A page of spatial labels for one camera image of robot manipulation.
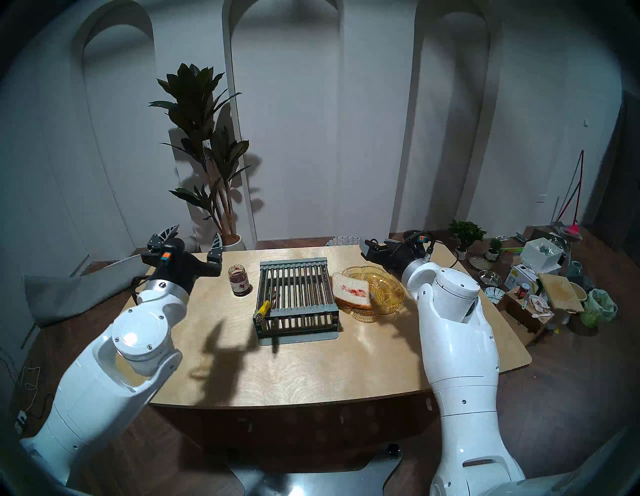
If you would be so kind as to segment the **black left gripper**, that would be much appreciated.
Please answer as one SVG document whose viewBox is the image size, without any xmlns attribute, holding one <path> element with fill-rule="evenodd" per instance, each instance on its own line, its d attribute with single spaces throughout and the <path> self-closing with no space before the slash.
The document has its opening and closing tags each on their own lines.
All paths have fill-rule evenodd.
<svg viewBox="0 0 640 496">
<path fill-rule="evenodd" d="M 224 245 L 221 233 L 217 232 L 206 260 L 202 261 L 186 251 L 182 239 L 174 239 L 178 232 L 179 225 L 174 225 L 154 233 L 146 245 L 147 249 L 141 253 L 141 260 L 155 268 L 150 281 L 173 283 L 190 295 L 197 278 L 221 275 Z"/>
</svg>

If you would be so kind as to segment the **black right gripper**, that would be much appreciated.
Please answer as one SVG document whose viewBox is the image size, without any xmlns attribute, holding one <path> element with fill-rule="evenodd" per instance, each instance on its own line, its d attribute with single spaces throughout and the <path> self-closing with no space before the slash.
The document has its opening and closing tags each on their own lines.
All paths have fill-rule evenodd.
<svg viewBox="0 0 640 496">
<path fill-rule="evenodd" d="M 375 239 L 360 238 L 361 255 L 367 262 L 381 266 L 391 275 L 411 275 L 427 263 L 425 244 L 429 239 L 387 240 L 380 244 Z"/>
</svg>

